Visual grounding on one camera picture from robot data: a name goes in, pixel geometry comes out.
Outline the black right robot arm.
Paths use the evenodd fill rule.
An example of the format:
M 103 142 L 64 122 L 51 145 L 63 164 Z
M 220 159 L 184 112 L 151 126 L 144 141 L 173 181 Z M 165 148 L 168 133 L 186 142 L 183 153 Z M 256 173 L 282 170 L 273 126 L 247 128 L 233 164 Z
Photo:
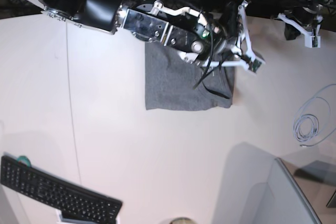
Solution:
M 246 20 L 246 1 L 237 0 L 32 0 L 51 18 L 135 38 L 176 51 L 202 69 L 249 69 L 255 61 Z

